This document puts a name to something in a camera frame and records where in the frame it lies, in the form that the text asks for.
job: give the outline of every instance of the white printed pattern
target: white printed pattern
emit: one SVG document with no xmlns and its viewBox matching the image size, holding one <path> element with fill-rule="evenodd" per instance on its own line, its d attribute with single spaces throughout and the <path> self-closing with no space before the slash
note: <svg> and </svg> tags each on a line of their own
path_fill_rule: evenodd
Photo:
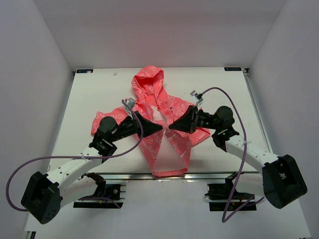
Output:
<svg viewBox="0 0 319 239">
<path fill-rule="evenodd" d="M 203 134 L 198 138 L 197 141 L 201 140 L 204 136 L 205 136 L 205 133 L 203 133 Z"/>
<path fill-rule="evenodd" d="M 119 115 L 111 115 L 111 117 L 115 118 L 115 119 L 118 119 L 118 120 L 121 120 L 124 118 L 124 115 L 123 114 L 119 114 Z"/>
<path fill-rule="evenodd" d="M 155 141 L 156 141 L 156 143 L 161 144 L 161 139 L 160 139 L 160 137 L 159 137 L 158 135 L 156 135 L 156 139 L 155 139 Z"/>
<path fill-rule="evenodd" d="M 189 154 L 191 151 L 191 142 L 186 143 L 187 150 L 180 156 L 182 158 L 183 163 L 186 163 L 189 160 Z"/>
<path fill-rule="evenodd" d="M 181 104 L 180 107 L 177 107 L 176 115 L 177 116 L 182 116 L 184 111 L 185 111 L 185 105 Z"/>
<path fill-rule="evenodd" d="M 141 94 L 143 91 L 139 88 L 139 86 L 138 86 L 138 84 L 137 84 L 137 82 L 136 82 L 136 78 L 134 77 L 133 79 L 134 79 L 134 80 L 132 81 L 132 87 L 133 87 L 134 89 L 139 90 L 139 93 Z"/>
<path fill-rule="evenodd" d="M 156 68 L 157 68 L 156 66 L 152 66 L 152 67 L 151 67 L 151 71 L 155 72 L 155 71 L 156 71 Z"/>
<path fill-rule="evenodd" d="M 143 111 L 143 109 L 140 109 L 140 114 L 141 114 L 142 116 L 144 116 L 144 115 L 146 115 L 147 113 L 146 113 L 145 111 Z"/>
<path fill-rule="evenodd" d="M 154 175 L 160 176 L 160 172 L 153 172 Z"/>
<path fill-rule="evenodd" d="M 95 125 L 92 125 L 91 132 L 96 132 L 97 130 L 98 130 L 98 127 Z"/>
<path fill-rule="evenodd" d="M 171 145 L 173 146 L 173 148 L 174 148 L 175 150 L 177 150 L 177 149 L 178 149 L 177 142 L 174 142 L 174 143 L 172 143 Z"/>
<path fill-rule="evenodd" d="M 179 131 L 178 133 L 180 136 L 184 136 L 186 134 L 185 132 L 182 132 L 182 131 Z"/>
<path fill-rule="evenodd" d="M 174 138 L 176 136 L 176 134 L 173 134 L 171 137 L 168 138 L 168 140 L 171 140 L 172 138 Z"/>
<path fill-rule="evenodd" d="M 148 108 L 148 114 L 152 115 L 152 109 L 151 108 Z"/>
<path fill-rule="evenodd" d="M 195 104 L 192 103 L 192 102 L 186 102 L 186 104 L 187 104 L 187 108 L 188 108 L 189 106 L 194 106 L 194 105 L 195 105 Z"/>
<path fill-rule="evenodd" d="M 99 118 L 104 118 L 105 114 L 101 113 L 101 112 L 97 112 L 95 118 L 99 119 Z"/>
<path fill-rule="evenodd" d="M 158 153 L 156 153 L 156 151 L 152 149 L 152 146 L 147 146 L 144 141 L 143 141 L 143 144 L 145 148 L 148 149 L 149 152 L 151 152 L 153 159 L 157 159 Z"/>
<path fill-rule="evenodd" d="M 147 76 L 151 76 L 147 70 L 145 70 L 144 72 L 147 74 Z"/>
<path fill-rule="evenodd" d="M 175 100 L 175 97 L 174 96 L 168 96 L 168 105 L 169 106 L 173 106 L 173 101 Z"/>
</svg>

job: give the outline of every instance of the table surface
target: table surface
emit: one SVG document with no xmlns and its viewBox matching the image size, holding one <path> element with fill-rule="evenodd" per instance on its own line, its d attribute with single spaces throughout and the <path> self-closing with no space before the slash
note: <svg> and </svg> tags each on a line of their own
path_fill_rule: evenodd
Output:
<svg viewBox="0 0 319 239">
<path fill-rule="evenodd" d="M 76 74 L 54 155 L 79 154 L 92 140 L 90 129 L 96 112 L 110 112 L 121 105 L 121 99 L 135 98 L 130 82 L 137 72 L 138 69 L 94 69 L 90 74 Z M 242 72 L 225 72 L 223 68 L 164 68 L 164 74 L 167 92 L 188 101 L 192 101 L 189 95 L 192 90 L 223 88 L 238 107 L 248 139 L 266 149 Z M 218 91 L 207 93 L 204 99 L 203 108 L 210 113 L 221 105 L 230 106 Z M 235 119 L 234 128 L 242 133 Z M 117 153 L 135 143 L 133 137 L 116 142 Z M 161 145 L 161 157 L 172 152 L 169 147 L 169 144 Z M 63 163 L 65 160 L 53 160 L 51 169 Z M 207 139 L 192 149 L 189 171 L 237 171 L 239 164 L 237 157 L 224 153 Z M 167 167 L 174 165 L 168 161 Z M 246 165 L 245 170 L 253 168 Z M 93 171 L 150 172 L 139 149 L 110 159 Z M 223 224 L 222 212 L 209 211 L 208 202 L 202 196 L 206 192 L 206 182 L 129 181 L 120 210 L 75 209 L 69 204 L 45 225 L 29 214 L 25 231 L 36 231 L 35 239 L 297 239 L 310 236 L 298 201 L 278 210 L 264 200 L 257 205 L 256 212 L 238 212 Z"/>
<path fill-rule="evenodd" d="M 260 126 L 253 108 L 247 85 L 241 71 L 225 72 L 224 68 L 163 68 L 164 87 L 168 94 L 193 102 L 192 90 L 202 92 L 216 86 L 224 89 L 234 101 L 246 127 L 248 140 L 267 150 Z M 111 112 L 121 106 L 121 100 L 136 99 L 131 86 L 138 68 L 94 69 L 92 73 L 77 73 L 67 108 L 57 138 L 54 155 L 78 155 L 92 141 L 91 124 L 97 111 Z M 218 107 L 231 107 L 220 91 L 214 90 L 204 96 L 204 111 L 214 113 Z M 234 128 L 242 133 L 238 118 Z M 115 142 L 117 153 L 131 148 L 136 143 L 133 136 Z M 158 171 L 183 168 L 181 160 L 164 136 L 158 155 Z M 54 159 L 50 170 L 65 163 L 65 159 Z M 211 138 L 191 150 L 189 172 L 230 172 L 237 171 L 240 159 L 217 148 Z M 248 164 L 244 170 L 255 171 Z M 129 154 L 109 159 L 94 168 L 98 173 L 149 173 L 149 166 L 139 148 Z"/>
</svg>

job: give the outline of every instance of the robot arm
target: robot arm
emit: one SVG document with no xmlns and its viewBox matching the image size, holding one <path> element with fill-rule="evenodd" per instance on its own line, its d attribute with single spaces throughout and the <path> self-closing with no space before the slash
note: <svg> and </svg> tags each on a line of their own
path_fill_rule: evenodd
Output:
<svg viewBox="0 0 319 239">
<path fill-rule="evenodd" d="M 143 137 L 162 130 L 162 126 L 135 112 L 143 128 Z M 137 134 L 142 129 L 136 119 L 127 116 L 119 125 L 114 118 L 101 120 L 93 141 L 81 152 L 82 159 L 72 159 L 45 174 L 34 173 L 27 185 L 21 204 L 41 223 L 51 221 L 65 205 L 85 196 L 102 197 L 106 182 L 103 177 L 88 173 L 116 151 L 113 142 Z"/>
<path fill-rule="evenodd" d="M 189 106 L 185 114 L 169 128 L 187 133 L 194 133 L 197 127 L 214 129 L 212 138 L 215 145 L 240 159 L 243 157 L 246 143 L 245 162 L 254 167 L 260 175 L 240 175 L 236 185 L 237 192 L 266 197 L 279 209 L 307 193 L 306 184 L 294 158 L 265 152 L 254 144 L 245 142 L 232 127 L 235 119 L 229 107 L 221 106 L 210 115 L 199 110 L 199 105 L 203 101 L 201 95 L 195 91 L 191 95 L 197 101 L 196 106 Z M 228 195 L 236 177 L 237 173 L 234 173 L 225 180 L 225 192 Z"/>
</svg>

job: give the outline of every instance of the red cloth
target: red cloth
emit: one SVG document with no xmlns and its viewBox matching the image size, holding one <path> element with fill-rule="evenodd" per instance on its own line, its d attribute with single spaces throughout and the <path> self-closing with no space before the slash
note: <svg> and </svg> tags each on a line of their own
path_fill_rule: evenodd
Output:
<svg viewBox="0 0 319 239">
<path fill-rule="evenodd" d="M 189 134 L 177 130 L 168 129 L 168 126 L 182 116 L 192 103 L 181 98 L 170 96 L 163 87 L 164 72 L 161 68 L 147 66 L 142 68 L 132 79 L 133 90 L 138 97 L 133 110 L 138 111 L 144 118 L 161 124 L 163 130 L 143 138 L 140 148 L 154 175 L 172 176 L 187 172 L 189 167 L 191 147 L 210 137 L 209 130 L 198 128 L 195 133 Z M 154 111 L 151 107 L 157 107 L 165 117 L 163 120 L 154 120 Z M 92 123 L 91 134 L 95 134 L 100 121 L 106 116 L 112 116 L 119 124 L 126 116 L 124 107 L 119 107 L 110 113 L 97 112 Z M 185 167 L 180 170 L 155 172 L 155 162 L 160 150 L 163 135 L 168 138 L 172 147 L 176 150 Z"/>
</svg>

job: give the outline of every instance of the purple cable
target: purple cable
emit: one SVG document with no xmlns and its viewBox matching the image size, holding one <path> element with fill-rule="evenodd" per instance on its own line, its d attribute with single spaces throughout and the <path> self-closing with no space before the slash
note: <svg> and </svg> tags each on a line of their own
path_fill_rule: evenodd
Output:
<svg viewBox="0 0 319 239">
<path fill-rule="evenodd" d="M 244 127 L 244 124 L 239 116 L 239 113 L 237 111 L 237 108 L 235 107 L 235 104 L 234 102 L 232 101 L 232 99 L 230 98 L 230 96 L 221 88 L 219 87 L 211 87 L 211 88 L 208 88 L 207 90 L 203 91 L 201 94 L 204 95 L 206 92 L 210 91 L 210 90 L 219 90 L 221 91 L 222 93 L 224 93 L 224 95 L 229 99 L 231 105 L 233 106 L 235 112 L 236 112 L 236 115 L 239 119 L 239 122 L 240 122 L 240 125 L 243 129 L 243 133 L 244 133 L 244 142 L 247 141 L 247 135 L 246 135 L 246 130 L 245 130 L 245 127 Z M 226 203 L 226 206 L 225 206 L 225 209 L 224 209 L 224 213 L 223 213 L 223 217 L 222 217 L 222 223 L 225 223 L 227 222 L 236 212 L 238 212 L 240 209 L 242 209 L 243 207 L 245 207 L 252 199 L 254 199 L 255 196 L 251 196 L 245 203 L 243 203 L 240 207 L 238 207 L 237 209 L 235 209 L 233 212 L 231 212 L 229 214 L 228 217 L 226 217 L 226 213 L 227 213 L 227 210 L 229 208 L 229 204 L 231 202 L 231 199 L 234 195 L 234 192 L 235 192 L 235 189 L 236 189 L 236 186 L 237 186 L 237 183 L 238 183 L 238 180 L 239 180 L 239 177 L 240 177 L 240 174 L 243 170 L 243 167 L 244 167 L 244 164 L 245 164 L 245 159 L 246 159 L 246 154 L 247 154 L 247 144 L 245 143 L 244 144 L 244 153 L 243 153 L 243 157 L 242 157 L 242 161 L 241 161 L 241 164 L 240 164 L 240 167 L 239 167 L 239 170 L 238 170 L 238 173 L 237 173 L 237 177 L 235 179 L 235 182 L 234 182 L 234 185 L 233 185 L 233 188 L 231 189 L 230 191 L 230 194 L 229 194 L 229 197 L 228 197 L 228 200 L 227 200 L 227 203 Z M 252 206 L 252 205 L 255 205 L 257 203 L 259 203 L 260 201 L 262 201 L 263 198 L 261 198 L 260 200 L 258 200 L 257 202 L 253 203 L 253 204 L 249 204 L 248 206 Z"/>
<path fill-rule="evenodd" d="M 123 153 L 120 153 L 120 154 L 117 154 L 117 155 L 112 155 L 112 156 L 104 156 L 104 157 L 94 157 L 94 156 L 87 156 L 85 157 L 86 159 L 109 159 L 109 158 L 115 158 L 115 157 L 120 157 L 120 156 L 123 156 L 124 154 L 127 154 L 129 152 L 131 152 L 133 149 L 135 149 L 142 141 L 143 139 L 143 134 L 144 134 L 144 131 L 143 131 L 143 126 L 142 126 L 142 123 L 140 121 L 140 119 L 138 118 L 138 116 L 136 115 L 136 113 L 125 103 L 124 100 L 122 100 L 122 104 L 127 107 L 132 115 L 134 116 L 134 119 L 137 120 L 137 122 L 139 123 L 139 126 L 141 128 L 141 137 L 139 139 L 139 141 L 132 147 L 130 148 L 129 150 L 123 152 Z M 27 212 L 27 209 L 24 209 L 24 208 L 18 208 L 16 205 L 13 204 L 13 202 L 11 201 L 10 199 L 10 195 L 9 195 L 9 187 L 10 187 L 10 183 L 12 181 L 12 178 L 15 176 L 15 174 L 21 169 L 23 168 L 24 166 L 26 166 L 27 164 L 30 164 L 32 162 L 35 162 L 35 161 L 39 161 L 39 160 L 43 160 L 43 159 L 56 159 L 56 158 L 71 158 L 71 159 L 82 159 L 82 156 L 44 156 L 44 157 L 39 157 L 39 158 L 34 158 L 34 159 L 31 159 L 25 163 L 23 163 L 22 165 L 20 165 L 9 177 L 7 183 L 6 183 L 6 186 L 5 186 L 5 197 L 6 197 L 6 200 L 7 202 L 9 203 L 9 205 L 13 208 L 13 209 L 16 209 L 17 211 L 20 211 L 20 212 Z"/>
</svg>

